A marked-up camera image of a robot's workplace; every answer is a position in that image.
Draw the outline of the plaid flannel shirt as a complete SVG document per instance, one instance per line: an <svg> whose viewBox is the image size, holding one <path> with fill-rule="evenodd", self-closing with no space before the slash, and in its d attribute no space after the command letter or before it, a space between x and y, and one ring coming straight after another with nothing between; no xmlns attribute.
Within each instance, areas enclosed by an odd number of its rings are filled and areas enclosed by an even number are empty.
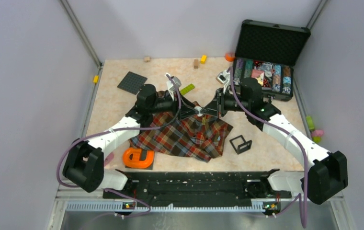
<svg viewBox="0 0 364 230"><path fill-rule="evenodd" d="M168 96L167 91L139 92L136 105L138 108L156 109L159 99ZM206 117L205 125L201 124L203 117ZM169 112L155 112L150 127L153 129L141 131L131 138L130 146L203 162L223 155L225 141L233 129L232 125L215 116L193 115L179 120Z"/></svg>

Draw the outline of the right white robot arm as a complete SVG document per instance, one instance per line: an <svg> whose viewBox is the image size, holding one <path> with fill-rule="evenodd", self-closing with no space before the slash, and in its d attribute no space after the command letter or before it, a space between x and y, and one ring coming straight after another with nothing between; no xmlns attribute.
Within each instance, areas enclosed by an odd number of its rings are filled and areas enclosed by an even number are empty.
<svg viewBox="0 0 364 230"><path fill-rule="evenodd" d="M251 124L273 137L304 168L304 172L269 171L267 180L260 184L263 196L273 197L279 191L301 193L320 205L348 186L346 156L319 146L295 128L277 107L264 100L257 80L242 80L239 95L233 89L226 86L216 90L213 100L200 112L217 117L228 111L245 112Z"/></svg>

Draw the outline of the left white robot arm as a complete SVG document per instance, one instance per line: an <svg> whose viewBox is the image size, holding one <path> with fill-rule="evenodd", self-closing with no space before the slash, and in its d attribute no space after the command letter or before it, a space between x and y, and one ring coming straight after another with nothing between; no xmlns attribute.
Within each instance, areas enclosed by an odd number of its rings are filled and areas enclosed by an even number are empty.
<svg viewBox="0 0 364 230"><path fill-rule="evenodd" d="M195 104L177 91L165 91L161 96L152 84L143 85L136 95L132 109L114 126L106 131L78 139L69 147L65 164L58 172L90 193L96 189L110 188L121 198L132 194L133 186L128 177L118 171L105 171L104 161L124 142L138 136L143 131L152 130L153 115L171 112L178 119L196 114Z"/></svg>

